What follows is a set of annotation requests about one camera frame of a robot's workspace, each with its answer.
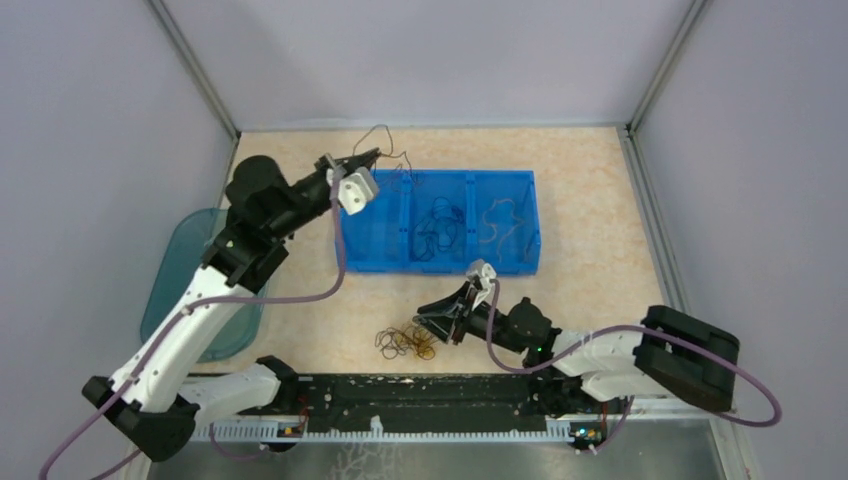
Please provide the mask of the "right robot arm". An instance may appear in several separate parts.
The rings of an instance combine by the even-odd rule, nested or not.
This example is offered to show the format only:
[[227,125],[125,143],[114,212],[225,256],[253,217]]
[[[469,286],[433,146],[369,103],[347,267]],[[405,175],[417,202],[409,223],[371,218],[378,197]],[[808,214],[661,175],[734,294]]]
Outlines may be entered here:
[[673,395],[702,410],[731,409],[740,342],[729,332],[665,305],[648,308],[635,330],[568,333],[530,298],[508,312],[495,308],[476,282],[421,306],[414,323],[444,343],[468,335],[523,355],[523,369],[540,364],[567,377],[563,398],[576,412],[617,397]]

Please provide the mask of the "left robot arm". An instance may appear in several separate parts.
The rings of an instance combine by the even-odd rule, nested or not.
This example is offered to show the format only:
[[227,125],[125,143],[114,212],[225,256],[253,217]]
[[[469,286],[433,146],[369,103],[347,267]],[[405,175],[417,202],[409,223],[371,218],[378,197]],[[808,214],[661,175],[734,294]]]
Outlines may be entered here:
[[130,360],[108,377],[91,378],[83,389],[140,455],[162,462],[199,428],[250,409],[285,414],[298,407],[297,374],[273,356],[198,384],[188,384],[187,377],[243,306],[266,302],[263,288],[300,228],[325,213],[357,214],[376,198],[372,169],[380,156],[377,148],[337,159],[326,155],[296,182],[264,155],[236,166],[225,190],[225,225],[184,293]]

